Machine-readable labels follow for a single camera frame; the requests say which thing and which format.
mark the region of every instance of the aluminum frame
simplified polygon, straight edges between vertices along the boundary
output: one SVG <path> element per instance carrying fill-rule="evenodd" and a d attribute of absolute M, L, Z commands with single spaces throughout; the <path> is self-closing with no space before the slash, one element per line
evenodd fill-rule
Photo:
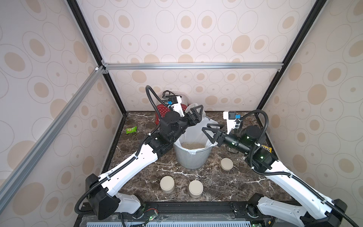
<path fill-rule="evenodd" d="M 281 69 L 282 62 L 213 62 L 213 63 L 105 63 L 106 70 L 125 69 Z"/>
<path fill-rule="evenodd" d="M 96 83 L 99 76 L 105 73 L 105 70 L 102 66 L 98 66 L 96 67 L 96 69 L 97 71 L 94 70 L 93 73 L 91 73 L 91 75 L 83 83 L 80 89 L 67 103 L 61 113 L 54 119 L 52 124 L 44 132 L 42 137 L 32 147 L 32 149 L 29 151 L 21 164 L 12 172 L 12 174 L 6 180 L 4 186 L 0 190 L 0 214 L 2 213 L 2 211 L 4 211 L 5 207 L 9 204 L 18 189 L 32 172 L 43 154 L 47 151 L 56 136 L 68 122 L 69 118 L 71 118 L 72 114 L 86 97 L 92 86 Z"/>

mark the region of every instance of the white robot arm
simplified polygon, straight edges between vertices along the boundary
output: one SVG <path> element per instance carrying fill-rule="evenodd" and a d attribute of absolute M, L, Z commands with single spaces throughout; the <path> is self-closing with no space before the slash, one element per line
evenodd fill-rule
<path fill-rule="evenodd" d="M 203 106 L 192 109 L 192 113 L 186 113 L 184 117 L 175 111 L 168 112 L 160 120 L 160 129 L 149 134 L 138 151 L 99 177 L 94 174 L 87 177 L 86 187 L 90 190 L 95 185 L 98 187 L 86 196 L 100 220 L 114 212 L 136 214 L 140 210 L 141 203 L 136 196 L 120 194 L 118 191 L 139 171 L 169 151 L 188 126 L 201 121 Z M 258 214 L 271 215 L 300 227 L 338 227 L 342 218 L 346 218 L 354 227 L 358 226 L 345 215 L 347 206 L 344 202 L 340 199 L 332 200 L 314 190 L 284 166 L 276 156 L 260 147 L 260 142 L 265 140 L 265 130 L 261 131 L 258 126 L 248 126 L 241 130 L 243 120 L 248 114 L 244 117 L 237 116 L 234 118 L 235 123 L 232 123 L 234 115 L 236 115 L 234 112 L 224 113 L 224 118 L 228 118 L 227 127 L 210 124 L 202 131 L 212 143 L 218 142 L 218 146 L 226 144 L 247 155 L 246 161 L 255 172 L 278 184 L 301 205 L 282 203 L 256 193 L 246 207 L 251 217 L 256 217 Z M 232 129 L 236 129 L 235 132 L 238 134 L 230 133 Z"/>
<path fill-rule="evenodd" d="M 263 130 L 256 125 L 247 126 L 242 130 L 243 120 L 251 114 L 259 113 L 265 117 Z M 244 153 L 247 156 L 248 165 L 256 173 L 275 182 L 301 204 L 301 206 L 293 206 L 256 193 L 249 200 L 247 207 L 251 217 L 262 213 L 300 227 L 337 227 L 342 218 L 345 218 L 353 226 L 357 226 L 344 213 L 347 205 L 343 201 L 332 200 L 319 193 L 284 166 L 275 155 L 261 147 L 260 143 L 266 139 L 265 132 L 268 126 L 268 117 L 264 111 L 254 110 L 243 117 L 236 115 L 235 112 L 224 112 L 223 118 L 227 120 L 227 126 L 209 124 L 202 129 L 210 142 L 218 142 L 218 146 L 226 144 Z"/>

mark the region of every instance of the green snack packet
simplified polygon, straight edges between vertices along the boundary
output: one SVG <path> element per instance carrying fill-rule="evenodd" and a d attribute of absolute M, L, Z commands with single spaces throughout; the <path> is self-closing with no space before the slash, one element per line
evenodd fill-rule
<path fill-rule="evenodd" d="M 135 126 L 133 128 L 128 128 L 128 129 L 126 129 L 126 134 L 134 133 L 134 132 L 136 132 L 136 129 L 137 129 L 137 126 Z"/>

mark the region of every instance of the white ventilation grille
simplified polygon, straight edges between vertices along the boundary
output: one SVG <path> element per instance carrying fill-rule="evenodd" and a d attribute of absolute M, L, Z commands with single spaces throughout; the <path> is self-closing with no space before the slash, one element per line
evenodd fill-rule
<path fill-rule="evenodd" d="M 126 227 L 142 222 L 128 222 Z M 88 222 L 87 227 L 122 227 L 121 222 Z M 149 222 L 146 227 L 251 227 L 249 221 L 220 221 L 220 222 Z"/>

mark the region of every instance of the patterned wallpaper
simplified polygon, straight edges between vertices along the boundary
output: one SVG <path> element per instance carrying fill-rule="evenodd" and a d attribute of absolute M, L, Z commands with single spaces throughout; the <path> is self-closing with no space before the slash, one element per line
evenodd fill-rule
<path fill-rule="evenodd" d="M 106 62 L 155 63 L 282 61 L 315 0 L 78 2 Z M 145 85 L 186 94 L 209 110 L 252 110 L 275 72 L 126 70 L 113 78 L 129 111 L 152 110 Z"/>
<path fill-rule="evenodd" d="M 279 158 L 363 226 L 363 1 L 333 0 L 264 107 Z"/>
<path fill-rule="evenodd" d="M 78 0 L 106 62 L 282 60 L 315 0 Z"/>
<path fill-rule="evenodd" d="M 95 68 L 62 0 L 0 1 L 0 185 Z"/>
<path fill-rule="evenodd" d="M 257 107 L 276 69 L 111 70 L 110 73 L 127 110 L 153 110 L 145 92 L 145 86 L 150 85 L 159 96 L 170 90 L 181 94 L 184 104 L 196 102 L 208 111 L 247 111 Z"/>
<path fill-rule="evenodd" d="M 100 76 L 0 215 L 0 227 L 73 227 L 85 179 L 100 174 L 120 121 Z"/>

